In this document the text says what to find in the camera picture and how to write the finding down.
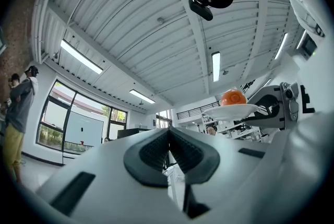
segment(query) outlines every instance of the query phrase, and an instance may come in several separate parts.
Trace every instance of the white ceiling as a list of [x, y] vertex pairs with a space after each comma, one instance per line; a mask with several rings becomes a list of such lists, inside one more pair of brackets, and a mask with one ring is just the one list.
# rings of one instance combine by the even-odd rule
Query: white ceiling
[[[226, 9], [213, 8], [210, 22], [192, 13], [188, 0], [39, 0], [38, 5], [36, 61], [46, 60], [110, 101], [147, 113], [212, 97], [267, 73], [279, 64], [273, 58], [283, 34], [289, 32], [284, 50], [295, 47], [301, 35], [289, 0], [235, 0]], [[61, 50], [63, 38], [103, 73]], [[216, 51], [221, 70], [229, 73], [213, 83]], [[156, 103], [139, 105], [131, 89]]]

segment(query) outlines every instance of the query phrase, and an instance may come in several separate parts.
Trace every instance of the white plate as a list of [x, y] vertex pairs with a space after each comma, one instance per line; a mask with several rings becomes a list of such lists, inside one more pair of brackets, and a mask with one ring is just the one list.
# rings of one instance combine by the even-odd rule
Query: white plate
[[204, 113], [214, 120], [241, 120], [258, 110], [254, 104], [224, 105], [206, 110]]

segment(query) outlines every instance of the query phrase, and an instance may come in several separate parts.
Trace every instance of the orange fruit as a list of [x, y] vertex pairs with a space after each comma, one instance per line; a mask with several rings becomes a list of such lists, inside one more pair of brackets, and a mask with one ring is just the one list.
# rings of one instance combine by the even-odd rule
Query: orange fruit
[[230, 89], [224, 93], [221, 97], [221, 106], [234, 105], [234, 104], [246, 104], [246, 97], [240, 90]]

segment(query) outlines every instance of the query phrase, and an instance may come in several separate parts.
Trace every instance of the orange object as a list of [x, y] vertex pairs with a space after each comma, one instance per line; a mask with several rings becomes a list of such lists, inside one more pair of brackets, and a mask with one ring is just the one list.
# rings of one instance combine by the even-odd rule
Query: orange object
[[230, 89], [224, 93], [223, 97], [221, 97], [220, 106], [234, 104], [246, 104], [246, 97], [240, 90]]

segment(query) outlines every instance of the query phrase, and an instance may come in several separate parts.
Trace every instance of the brick wall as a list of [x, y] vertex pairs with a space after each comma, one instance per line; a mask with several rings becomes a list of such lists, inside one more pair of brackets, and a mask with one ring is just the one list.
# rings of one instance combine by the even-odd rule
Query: brick wall
[[1, 22], [7, 49], [0, 56], [0, 102], [9, 97], [8, 79], [22, 75], [30, 61], [31, 20], [35, 0], [12, 0]]

